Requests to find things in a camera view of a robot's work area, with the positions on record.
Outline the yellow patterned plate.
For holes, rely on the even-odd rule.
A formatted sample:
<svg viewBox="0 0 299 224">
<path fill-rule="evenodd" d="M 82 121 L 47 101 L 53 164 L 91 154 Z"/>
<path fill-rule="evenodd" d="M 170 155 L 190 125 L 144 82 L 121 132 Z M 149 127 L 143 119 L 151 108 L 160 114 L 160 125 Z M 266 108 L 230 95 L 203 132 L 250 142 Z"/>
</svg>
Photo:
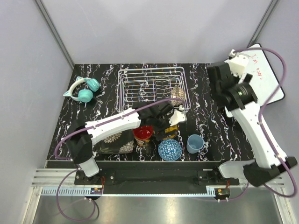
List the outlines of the yellow patterned plate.
<svg viewBox="0 0 299 224">
<path fill-rule="evenodd" d="M 157 141 L 162 141 L 166 139 L 173 139 L 178 134 L 178 125 L 171 126 L 159 132 L 155 132 L 154 136 Z"/>
</svg>

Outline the red interior mug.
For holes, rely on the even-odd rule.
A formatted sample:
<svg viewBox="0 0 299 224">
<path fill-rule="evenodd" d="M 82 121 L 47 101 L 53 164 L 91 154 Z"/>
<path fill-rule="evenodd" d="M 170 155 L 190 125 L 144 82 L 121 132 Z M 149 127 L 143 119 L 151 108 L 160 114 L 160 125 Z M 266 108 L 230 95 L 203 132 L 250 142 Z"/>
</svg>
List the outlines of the red interior mug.
<svg viewBox="0 0 299 224">
<path fill-rule="evenodd" d="M 141 147 L 144 147 L 149 144 L 150 138 L 154 133 L 152 126 L 142 126 L 139 128 L 133 129 L 133 135 L 137 144 Z"/>
</svg>

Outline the blue triangle patterned bowl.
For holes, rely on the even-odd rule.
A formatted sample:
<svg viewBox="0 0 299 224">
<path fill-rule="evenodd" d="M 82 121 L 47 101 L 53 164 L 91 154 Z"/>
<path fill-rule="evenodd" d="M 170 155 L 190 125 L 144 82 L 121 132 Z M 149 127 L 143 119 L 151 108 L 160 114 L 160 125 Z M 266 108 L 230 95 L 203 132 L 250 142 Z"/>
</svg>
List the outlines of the blue triangle patterned bowl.
<svg viewBox="0 0 299 224">
<path fill-rule="evenodd" d="M 182 147 L 178 141 L 166 139 L 158 145 L 158 153 L 164 161 L 176 161 L 182 154 Z"/>
</svg>

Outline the black floral square plate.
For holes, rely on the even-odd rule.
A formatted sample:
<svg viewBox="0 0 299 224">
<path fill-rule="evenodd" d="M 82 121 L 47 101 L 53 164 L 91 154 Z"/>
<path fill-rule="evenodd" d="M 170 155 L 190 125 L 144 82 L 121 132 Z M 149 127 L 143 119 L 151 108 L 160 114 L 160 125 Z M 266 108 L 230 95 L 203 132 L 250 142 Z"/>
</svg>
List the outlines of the black floral square plate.
<svg viewBox="0 0 299 224">
<path fill-rule="evenodd" d="M 93 149 L 99 154 L 128 154 L 134 150 L 132 130 L 126 130 L 104 138 Z"/>
</svg>

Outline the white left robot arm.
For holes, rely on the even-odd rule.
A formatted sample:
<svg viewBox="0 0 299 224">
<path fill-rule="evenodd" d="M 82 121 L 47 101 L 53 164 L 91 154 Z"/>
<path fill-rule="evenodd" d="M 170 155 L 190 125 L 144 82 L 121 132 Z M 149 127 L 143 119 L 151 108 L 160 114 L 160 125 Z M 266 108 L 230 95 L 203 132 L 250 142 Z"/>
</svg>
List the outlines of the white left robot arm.
<svg viewBox="0 0 299 224">
<path fill-rule="evenodd" d="M 76 127 L 65 138 L 73 163 L 84 171 L 85 180 L 97 184 L 101 179 L 100 168 L 93 158 L 93 146 L 107 137 L 136 129 L 152 126 L 155 132 L 187 121 L 183 103 L 178 107 L 171 104 L 171 99 L 156 102 L 139 102 L 131 108 L 111 117 L 86 122 L 81 128 Z"/>
</svg>

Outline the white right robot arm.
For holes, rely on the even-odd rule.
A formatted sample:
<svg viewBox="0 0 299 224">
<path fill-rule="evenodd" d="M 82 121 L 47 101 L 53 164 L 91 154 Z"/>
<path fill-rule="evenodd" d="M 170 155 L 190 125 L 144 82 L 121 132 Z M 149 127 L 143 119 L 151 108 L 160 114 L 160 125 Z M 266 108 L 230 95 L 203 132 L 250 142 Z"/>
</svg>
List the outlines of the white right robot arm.
<svg viewBox="0 0 299 224">
<path fill-rule="evenodd" d="M 213 182 L 223 185 L 229 178 L 246 179 L 260 187 L 295 167 L 295 157 L 287 156 L 279 147 L 263 117 L 259 117 L 260 105 L 250 85 L 251 74 L 239 83 L 227 62 L 206 67 L 210 81 L 211 97 L 219 107 L 226 107 L 245 133 L 254 160 L 249 162 L 224 162 L 212 173 Z"/>
</svg>

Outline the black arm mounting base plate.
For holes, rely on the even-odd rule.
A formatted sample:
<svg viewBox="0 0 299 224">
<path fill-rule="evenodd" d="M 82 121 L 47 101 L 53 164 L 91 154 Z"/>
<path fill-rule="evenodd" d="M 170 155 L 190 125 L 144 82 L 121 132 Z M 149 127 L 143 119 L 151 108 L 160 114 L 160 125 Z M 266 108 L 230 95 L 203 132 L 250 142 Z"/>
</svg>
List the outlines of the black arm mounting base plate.
<svg viewBox="0 0 299 224">
<path fill-rule="evenodd" d="M 105 194 L 200 194 L 207 186 L 237 186 L 234 178 L 221 177 L 215 161 L 100 161 L 93 177 L 75 174 L 75 185 L 103 184 Z"/>
</svg>

